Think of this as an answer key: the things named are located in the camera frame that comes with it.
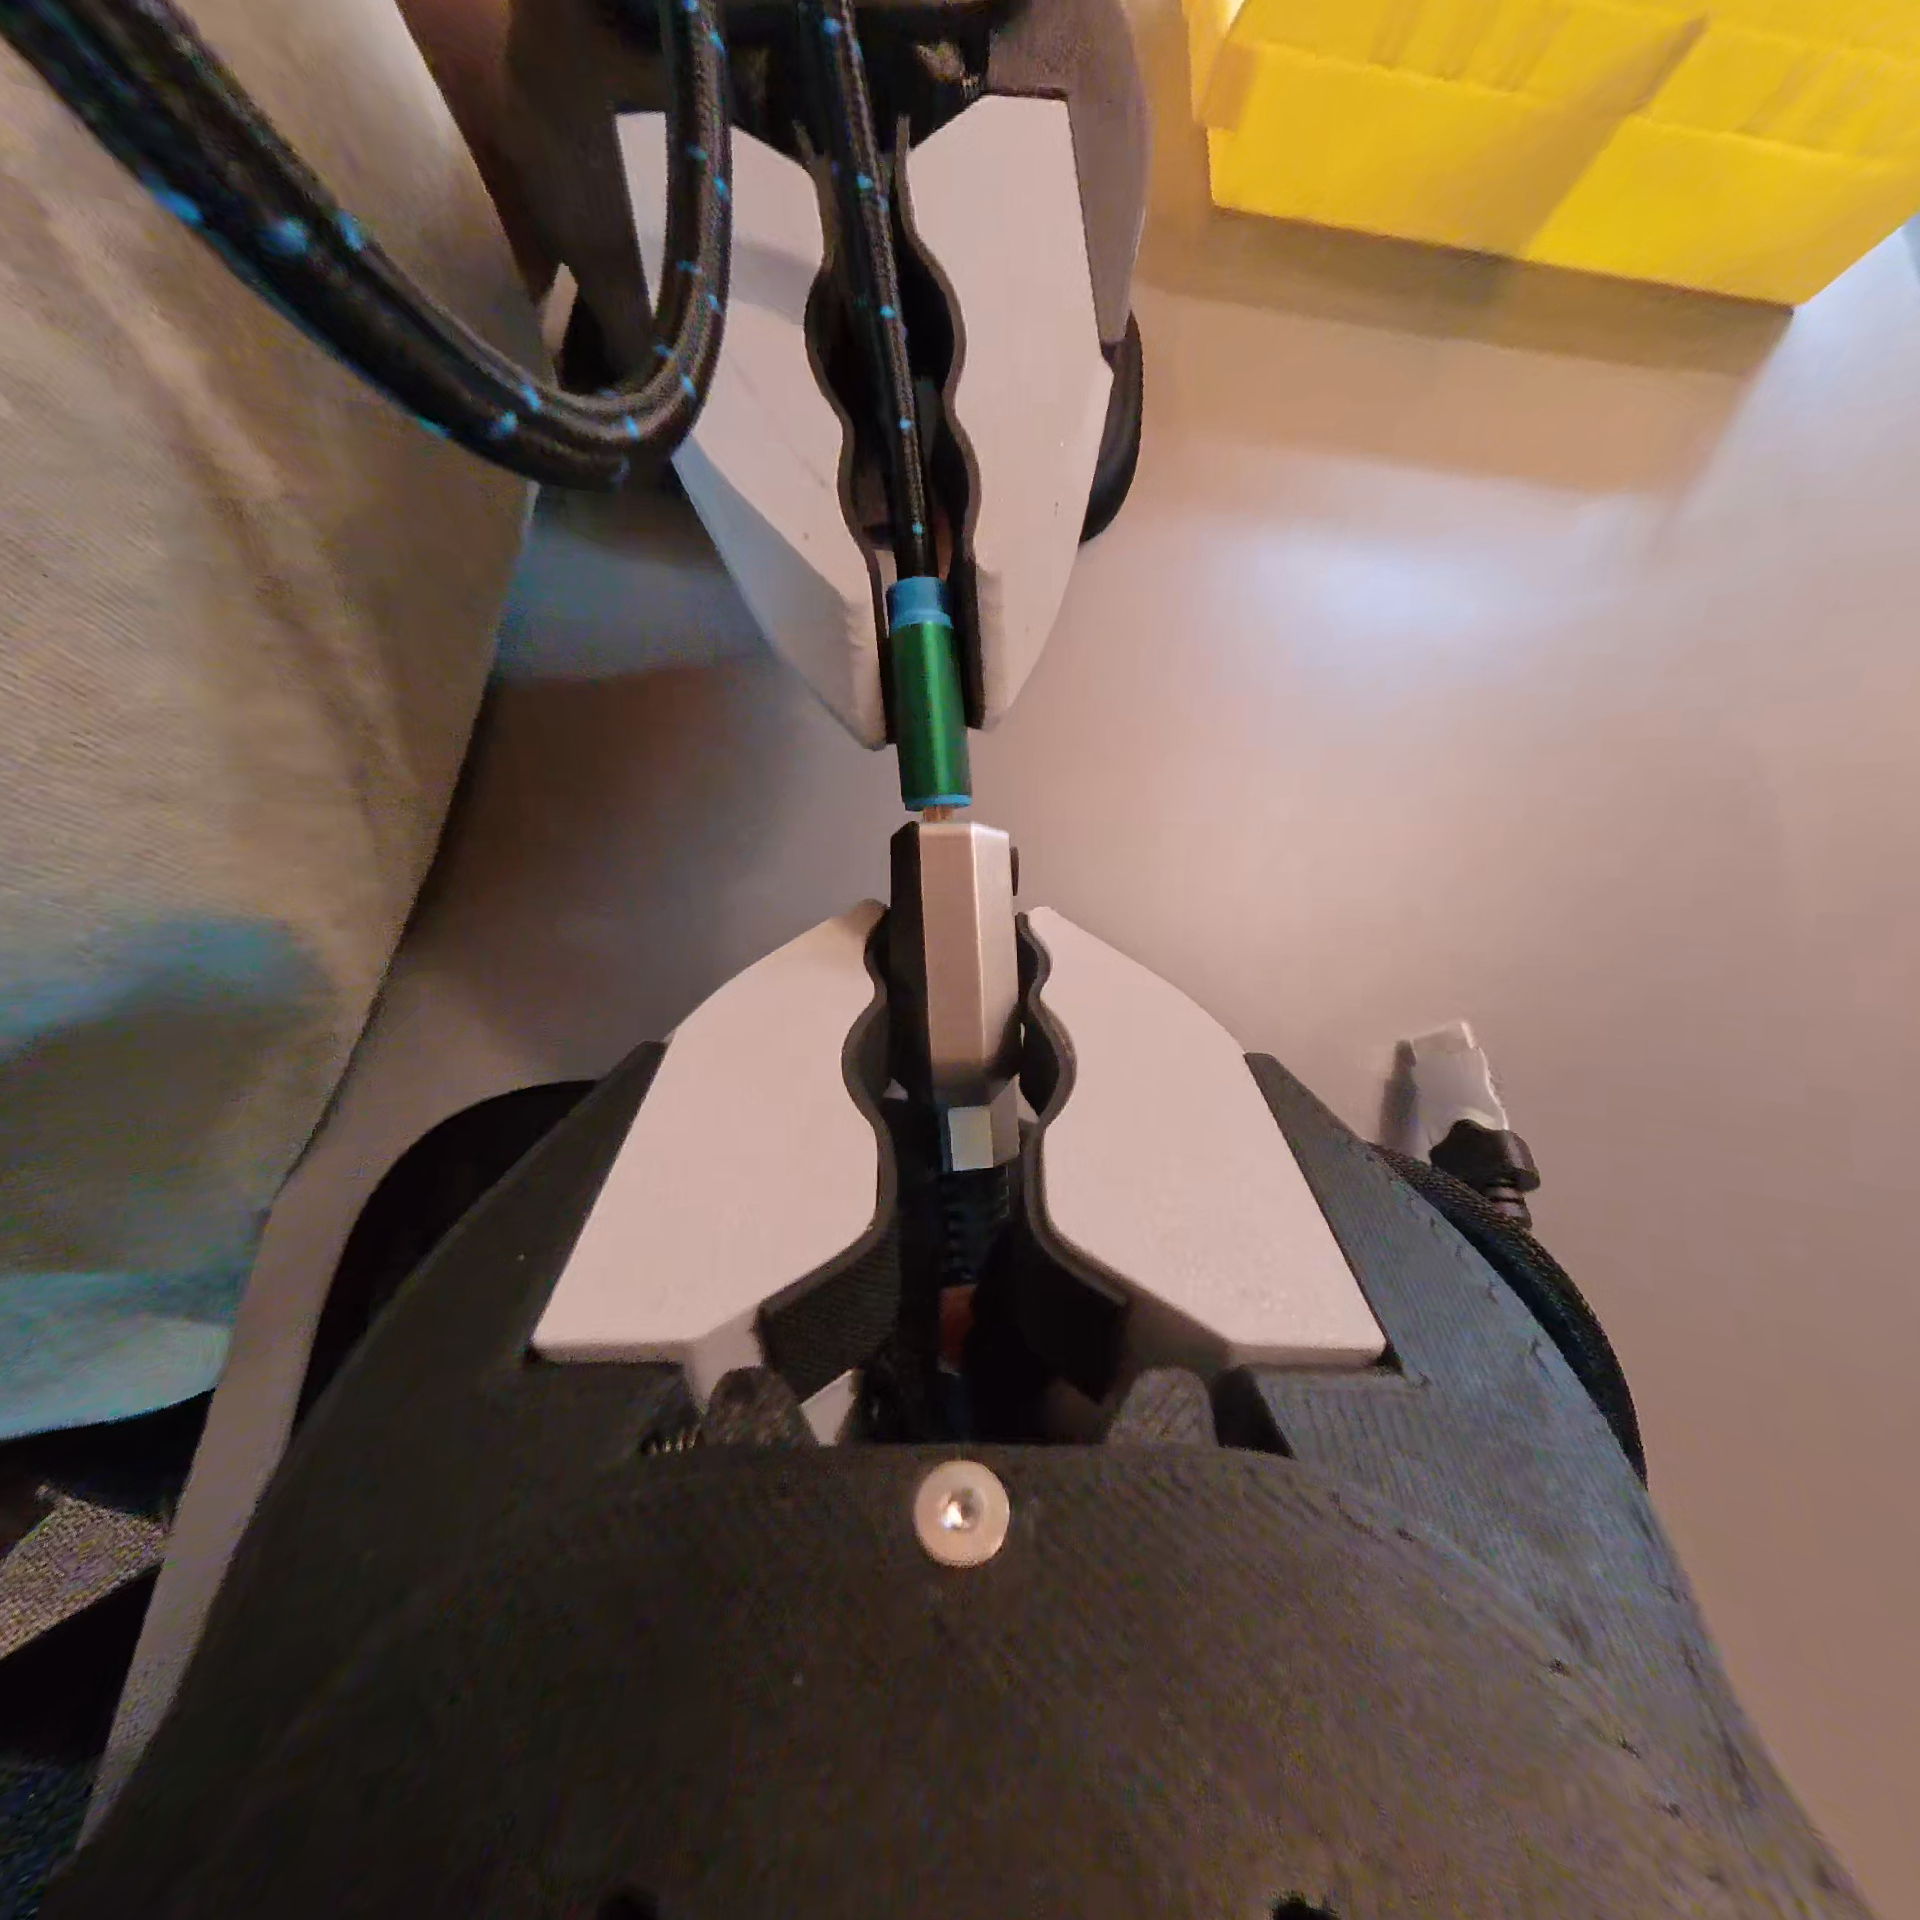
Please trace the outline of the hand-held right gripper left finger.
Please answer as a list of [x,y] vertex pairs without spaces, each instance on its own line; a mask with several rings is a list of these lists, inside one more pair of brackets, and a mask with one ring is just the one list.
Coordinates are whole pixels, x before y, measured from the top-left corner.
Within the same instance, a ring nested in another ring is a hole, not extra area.
[[714,988],[663,1045],[535,1326],[542,1360],[663,1360],[706,1408],[765,1366],[849,1408],[899,1319],[886,1012],[855,901]]

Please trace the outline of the yellow plastic bin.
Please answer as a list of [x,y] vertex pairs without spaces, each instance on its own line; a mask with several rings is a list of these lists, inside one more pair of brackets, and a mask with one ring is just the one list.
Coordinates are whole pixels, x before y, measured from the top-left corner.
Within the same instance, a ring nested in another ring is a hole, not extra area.
[[1920,202],[1917,0],[1189,0],[1215,206],[1799,306]]

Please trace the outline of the grey hdmi port adapter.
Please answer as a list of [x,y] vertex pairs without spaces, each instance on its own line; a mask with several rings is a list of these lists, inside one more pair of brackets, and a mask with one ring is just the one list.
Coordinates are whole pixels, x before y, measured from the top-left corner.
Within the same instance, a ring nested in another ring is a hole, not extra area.
[[892,836],[881,928],[886,1072],[900,1156],[900,1351],[945,1354],[945,1291],[995,1243],[1017,1165],[1017,856],[970,814],[921,814]]

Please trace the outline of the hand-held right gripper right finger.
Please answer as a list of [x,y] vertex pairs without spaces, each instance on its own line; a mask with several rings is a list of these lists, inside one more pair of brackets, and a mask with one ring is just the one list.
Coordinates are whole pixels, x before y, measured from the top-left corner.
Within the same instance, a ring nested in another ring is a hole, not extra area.
[[1371,1373],[1384,1332],[1236,1035],[1189,994],[1030,913],[1058,1045],[1038,1235],[1119,1304],[1098,1373]]

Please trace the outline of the person's left forearm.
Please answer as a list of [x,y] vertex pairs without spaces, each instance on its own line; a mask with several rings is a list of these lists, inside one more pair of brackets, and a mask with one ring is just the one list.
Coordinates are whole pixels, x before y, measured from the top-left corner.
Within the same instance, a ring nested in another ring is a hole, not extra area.
[[445,836],[530,486],[0,74],[0,1427],[217,1385]]

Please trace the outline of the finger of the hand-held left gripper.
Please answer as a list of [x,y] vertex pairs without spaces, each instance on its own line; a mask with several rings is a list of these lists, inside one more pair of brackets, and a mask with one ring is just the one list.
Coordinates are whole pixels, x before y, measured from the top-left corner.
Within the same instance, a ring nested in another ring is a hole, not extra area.
[[732,131],[726,338],[673,473],[760,639],[855,748],[881,749],[878,565],[844,519],[844,420],[804,344],[819,267],[818,180]]
[[977,96],[916,143],[905,236],[950,329],[959,604],[969,696],[995,732],[1063,614],[1112,398],[1068,100]]

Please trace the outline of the small white plug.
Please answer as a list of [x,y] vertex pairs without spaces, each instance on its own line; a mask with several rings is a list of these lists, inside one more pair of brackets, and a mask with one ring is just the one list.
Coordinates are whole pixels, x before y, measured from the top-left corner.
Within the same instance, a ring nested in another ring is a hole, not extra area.
[[1459,1121],[1488,1134],[1514,1127],[1491,1059],[1477,1045],[1477,1028],[1453,1018],[1439,1028],[1424,1028],[1394,1045],[1390,1079],[1384,1079],[1380,1146],[1409,1161],[1432,1161],[1432,1149]]

